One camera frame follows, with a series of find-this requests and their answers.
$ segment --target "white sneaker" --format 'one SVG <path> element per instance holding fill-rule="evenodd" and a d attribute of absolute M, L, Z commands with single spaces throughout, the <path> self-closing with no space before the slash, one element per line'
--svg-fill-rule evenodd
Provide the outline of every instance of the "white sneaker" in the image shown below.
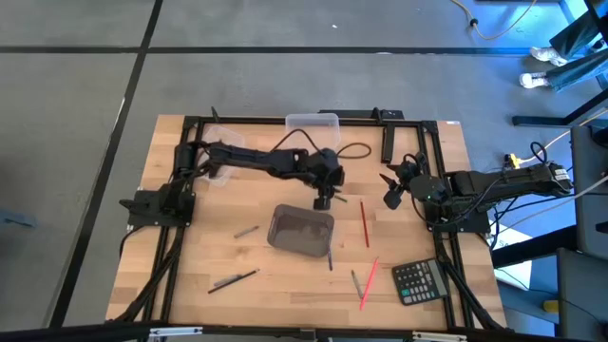
<path fill-rule="evenodd" d="M 520 75 L 520 84 L 531 89 L 537 86 L 549 86 L 545 72 L 523 73 Z"/>
<path fill-rule="evenodd" d="M 539 61 L 550 62 L 556 67 L 561 67 L 568 63 L 568 60 L 562 58 L 552 47 L 531 47 L 530 54 Z"/>

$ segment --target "robotic arm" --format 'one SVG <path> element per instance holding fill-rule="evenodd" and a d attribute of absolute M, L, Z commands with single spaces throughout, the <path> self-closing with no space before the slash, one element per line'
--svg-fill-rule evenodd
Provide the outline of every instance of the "robotic arm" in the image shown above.
<path fill-rule="evenodd" d="M 477 219 L 487 222 L 485 212 L 501 200 L 529 194 L 563 197 L 574 187 L 566 170 L 552 162 L 495 173 L 458 171 L 446 173 L 443 179 L 424 174 L 426 162 L 419 153 L 406 155 L 399 165 L 388 165 L 399 181 L 380 175 L 389 184 L 384 202 L 394 210 L 408 192 L 412 200 L 432 204 L 440 220 L 427 223 L 440 231 L 475 232 L 474 226 L 487 224 L 469 223 Z"/>
<path fill-rule="evenodd" d="M 198 165 L 199 149 L 209 158 Z M 261 170 L 282 180 L 300 180 L 317 190 L 313 202 L 315 210 L 329 210 L 335 187 L 344 184 L 344 170 L 335 152 L 322 149 L 309 155 L 305 149 L 275 149 L 257 151 L 223 142 L 186 142 L 175 148 L 172 180 L 159 190 L 138 190 L 134 199 L 122 199 L 129 210 L 129 226 L 187 226 L 192 221 L 195 193 L 188 183 L 195 177 L 217 175 L 222 166 L 236 166 Z"/>
<path fill-rule="evenodd" d="M 344 170 L 338 157 L 329 148 L 323 148 L 312 155 L 306 149 L 276 149 L 270 152 L 235 147 L 223 142 L 203 143 L 202 148 L 209 159 L 200 167 L 213 178 L 223 166 L 236 166 L 265 171 L 270 176 L 282 179 L 296 179 L 311 186 L 318 192 L 314 200 L 315 210 L 329 210 L 330 200 L 336 186 L 344 184 Z"/>

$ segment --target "silver pen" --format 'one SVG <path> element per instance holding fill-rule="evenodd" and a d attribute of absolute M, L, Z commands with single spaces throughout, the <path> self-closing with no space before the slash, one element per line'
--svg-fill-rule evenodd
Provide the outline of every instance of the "silver pen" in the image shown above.
<path fill-rule="evenodd" d="M 223 284 L 225 284 L 225 283 L 227 283 L 227 282 L 229 282 L 229 281 L 231 281 L 233 279 L 236 279 L 236 278 L 238 278 L 240 276 L 241 275 L 230 275 L 228 277 L 225 277 L 224 279 L 218 280 L 215 283 L 213 283 L 213 287 L 221 286 L 221 285 L 223 285 Z"/>
<path fill-rule="evenodd" d="M 249 234 L 249 233 L 255 231 L 257 228 L 259 228 L 259 226 L 253 226 L 251 228 L 245 229 L 244 231 L 238 232 L 238 233 L 235 234 L 235 238 L 240 238 L 240 237 L 242 237 L 242 236 L 244 236 L 246 234 Z"/>
<path fill-rule="evenodd" d="M 359 298 L 363 299 L 363 292 L 361 291 L 361 284 L 359 284 L 359 280 L 357 279 L 354 270 L 351 270 L 352 282 L 354 283 L 354 287 L 357 289 L 357 294 Z"/>

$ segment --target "plastic box lid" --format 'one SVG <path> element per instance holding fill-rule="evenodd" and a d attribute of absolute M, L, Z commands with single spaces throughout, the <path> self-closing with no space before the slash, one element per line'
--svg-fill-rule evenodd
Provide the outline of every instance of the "plastic box lid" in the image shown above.
<path fill-rule="evenodd" d="M 290 114 L 285 118 L 285 134 L 303 129 L 319 148 L 335 149 L 340 143 L 340 121 L 334 113 Z M 315 152 L 306 136 L 295 132 L 283 148 L 307 148 Z"/>

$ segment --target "gray concrete floor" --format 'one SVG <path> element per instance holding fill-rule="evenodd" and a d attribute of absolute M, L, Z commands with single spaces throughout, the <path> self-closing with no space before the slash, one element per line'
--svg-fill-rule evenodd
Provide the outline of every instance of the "gray concrete floor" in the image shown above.
<path fill-rule="evenodd" d="M 465 3 L 487 34 L 527 6 Z M 137 46 L 152 5 L 3 1 L 0 45 Z M 558 5 L 539 4 L 503 39 L 486 42 L 467 31 L 464 14 L 448 0 L 165 0 L 152 45 L 526 48 L 547 45 L 566 25 Z M 134 55 L 0 55 L 0 208 L 39 221 L 33 230 L 0 228 L 1 331 L 44 324 L 133 61 Z M 531 141 L 561 132 L 513 127 L 510 116 L 562 116 L 599 92 L 593 80 L 559 94 L 519 86 L 521 72 L 550 67 L 509 56 L 148 55 L 66 323 L 104 319 L 126 221 L 118 200 L 130 198 L 139 183 L 157 115 L 208 115 L 211 105 L 220 115 L 402 109 L 414 120 L 462 122 L 472 166 L 483 171 L 498 166 L 503 153 L 527 157 Z M 571 163 L 567 140 L 549 154 Z M 574 212 L 564 207 L 521 230 L 539 235 L 569 219 Z"/>

